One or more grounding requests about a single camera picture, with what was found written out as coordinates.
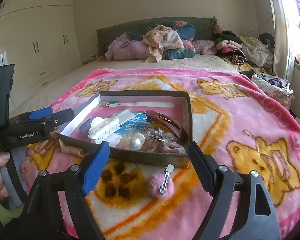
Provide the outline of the green sleeve forearm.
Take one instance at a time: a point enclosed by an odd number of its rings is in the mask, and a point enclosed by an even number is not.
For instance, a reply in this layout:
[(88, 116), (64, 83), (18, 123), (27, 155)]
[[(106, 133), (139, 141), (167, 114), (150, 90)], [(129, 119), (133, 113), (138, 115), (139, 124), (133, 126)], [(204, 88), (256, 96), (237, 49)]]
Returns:
[(23, 211), (23, 206), (8, 210), (0, 204), (0, 221), (3, 225), (7, 225), (12, 219), (18, 218)]

